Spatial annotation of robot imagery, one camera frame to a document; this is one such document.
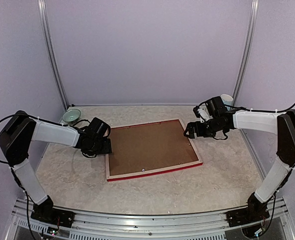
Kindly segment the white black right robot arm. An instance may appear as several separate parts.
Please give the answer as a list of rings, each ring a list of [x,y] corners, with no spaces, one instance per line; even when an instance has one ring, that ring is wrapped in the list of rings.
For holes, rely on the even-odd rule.
[[[262,184],[249,197],[243,218],[254,222],[263,207],[287,181],[295,168],[295,103],[279,110],[262,110],[233,106],[220,96],[212,97],[193,108],[197,121],[189,122],[183,135],[217,139],[217,133],[227,140],[231,130],[249,130],[275,136],[275,160]]]

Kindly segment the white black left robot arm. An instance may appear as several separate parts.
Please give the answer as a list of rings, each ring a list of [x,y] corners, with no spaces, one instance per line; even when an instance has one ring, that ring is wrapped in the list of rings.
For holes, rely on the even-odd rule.
[[[9,166],[17,185],[39,206],[38,215],[48,223],[54,222],[58,212],[49,205],[52,200],[29,161],[31,144],[43,142],[71,147],[90,159],[112,153],[111,127],[97,117],[78,127],[75,123],[57,123],[19,110],[0,119],[1,123],[5,123],[0,131],[0,150],[5,159],[0,159],[0,163]]]

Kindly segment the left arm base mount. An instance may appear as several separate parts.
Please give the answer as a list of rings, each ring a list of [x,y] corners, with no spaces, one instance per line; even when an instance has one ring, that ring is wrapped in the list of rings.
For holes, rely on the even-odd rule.
[[[52,206],[33,205],[31,218],[43,223],[56,225],[57,227],[71,228],[75,213],[68,210],[54,208]]]

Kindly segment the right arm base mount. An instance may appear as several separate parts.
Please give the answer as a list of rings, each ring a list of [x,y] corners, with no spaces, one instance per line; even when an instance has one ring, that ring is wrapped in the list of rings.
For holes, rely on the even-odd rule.
[[[244,208],[230,210],[226,213],[229,227],[236,227],[268,219],[270,217],[268,202],[260,202],[252,193]]]

